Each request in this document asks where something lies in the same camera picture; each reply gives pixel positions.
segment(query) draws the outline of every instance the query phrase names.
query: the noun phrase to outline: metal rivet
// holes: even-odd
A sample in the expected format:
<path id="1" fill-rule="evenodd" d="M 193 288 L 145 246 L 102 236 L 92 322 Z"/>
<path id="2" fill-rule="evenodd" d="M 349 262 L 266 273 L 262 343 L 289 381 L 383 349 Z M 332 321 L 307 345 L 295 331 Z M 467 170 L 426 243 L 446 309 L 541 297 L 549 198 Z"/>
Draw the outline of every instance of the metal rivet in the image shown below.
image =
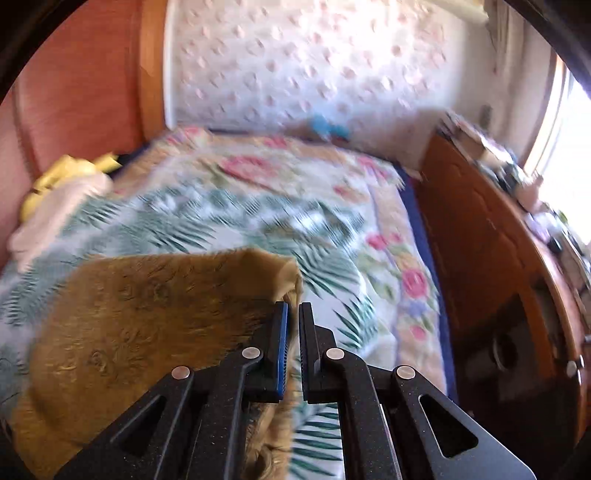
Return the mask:
<path id="1" fill-rule="evenodd" d="M 183 378 L 187 378 L 191 371 L 188 367 L 174 367 L 172 376 L 175 380 L 182 380 Z"/>
<path id="2" fill-rule="evenodd" d="M 414 378 L 415 372 L 413 367 L 403 365 L 396 369 L 396 374 L 404 380 L 410 380 L 411 378 Z"/>
<path id="3" fill-rule="evenodd" d="M 329 348 L 326 351 L 326 356 L 331 360 L 341 360 L 345 357 L 345 352 L 343 352 L 340 348 Z"/>
<path id="4" fill-rule="evenodd" d="M 257 358 L 261 354 L 261 351 L 255 346 L 246 347 L 242 351 L 242 356 L 244 358 Z"/>
<path id="5" fill-rule="evenodd" d="M 573 378 L 578 371 L 579 367 L 577 366 L 577 362 L 575 362 L 574 360 L 571 360 L 569 361 L 569 363 L 566 364 L 566 375 L 569 378 Z"/>

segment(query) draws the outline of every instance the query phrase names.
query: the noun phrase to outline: bottle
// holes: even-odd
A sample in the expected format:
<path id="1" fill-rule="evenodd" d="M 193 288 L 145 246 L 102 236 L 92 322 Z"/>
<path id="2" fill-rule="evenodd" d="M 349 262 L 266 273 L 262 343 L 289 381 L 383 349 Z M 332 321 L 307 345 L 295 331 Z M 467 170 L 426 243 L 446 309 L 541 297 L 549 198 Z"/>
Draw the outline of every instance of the bottle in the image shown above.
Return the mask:
<path id="1" fill-rule="evenodd" d="M 544 177 L 539 174 L 531 181 L 521 183 L 515 188 L 515 200 L 530 213 L 536 213 L 540 209 L 540 187 L 544 183 Z"/>

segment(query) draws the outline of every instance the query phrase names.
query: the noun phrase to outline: window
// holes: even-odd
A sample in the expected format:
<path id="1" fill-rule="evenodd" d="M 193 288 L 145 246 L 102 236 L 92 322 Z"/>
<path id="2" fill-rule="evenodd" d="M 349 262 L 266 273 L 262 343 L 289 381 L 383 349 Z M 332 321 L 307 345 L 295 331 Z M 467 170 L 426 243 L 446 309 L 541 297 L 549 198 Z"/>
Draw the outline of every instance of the window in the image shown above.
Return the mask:
<path id="1" fill-rule="evenodd" d="M 589 125 L 591 99 L 559 62 L 548 112 L 524 170 L 544 176 L 540 199 L 562 211 L 569 227 L 586 244 L 591 241 Z"/>

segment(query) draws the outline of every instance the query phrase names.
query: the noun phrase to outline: bedspread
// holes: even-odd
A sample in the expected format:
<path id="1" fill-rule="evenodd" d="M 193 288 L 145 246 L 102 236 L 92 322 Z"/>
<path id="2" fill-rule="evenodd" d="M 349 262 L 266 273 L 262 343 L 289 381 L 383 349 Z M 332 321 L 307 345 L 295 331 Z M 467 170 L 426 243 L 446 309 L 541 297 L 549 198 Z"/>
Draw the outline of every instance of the bedspread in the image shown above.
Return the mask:
<path id="1" fill-rule="evenodd" d="M 0 411 L 14 405 L 28 347 L 81 262 L 244 246 L 296 258 L 303 300 L 339 346 L 378 367 L 412 365 L 445 391 L 437 292 L 414 243 L 401 183 L 392 165 L 331 145 L 193 127 L 167 134 L 117 179 L 116 195 L 89 199 L 27 272 L 6 267 Z M 342 476 L 336 405 L 301 402 L 293 425 L 290 475 Z"/>

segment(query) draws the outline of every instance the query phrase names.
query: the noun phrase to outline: triangular cutout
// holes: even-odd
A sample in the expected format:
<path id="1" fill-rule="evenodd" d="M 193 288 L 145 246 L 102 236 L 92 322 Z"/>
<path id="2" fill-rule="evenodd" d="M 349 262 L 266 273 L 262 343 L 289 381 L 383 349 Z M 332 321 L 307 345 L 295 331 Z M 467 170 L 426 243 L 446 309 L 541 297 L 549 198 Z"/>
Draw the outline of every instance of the triangular cutout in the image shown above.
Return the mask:
<path id="1" fill-rule="evenodd" d="M 478 438 L 433 397 L 421 395 L 418 400 L 433 429 L 443 456 L 452 458 L 478 445 Z"/>
<path id="2" fill-rule="evenodd" d="M 111 439 L 111 444 L 125 453 L 141 458 L 166 406 L 166 397 L 159 395 L 146 405 L 125 427 Z"/>

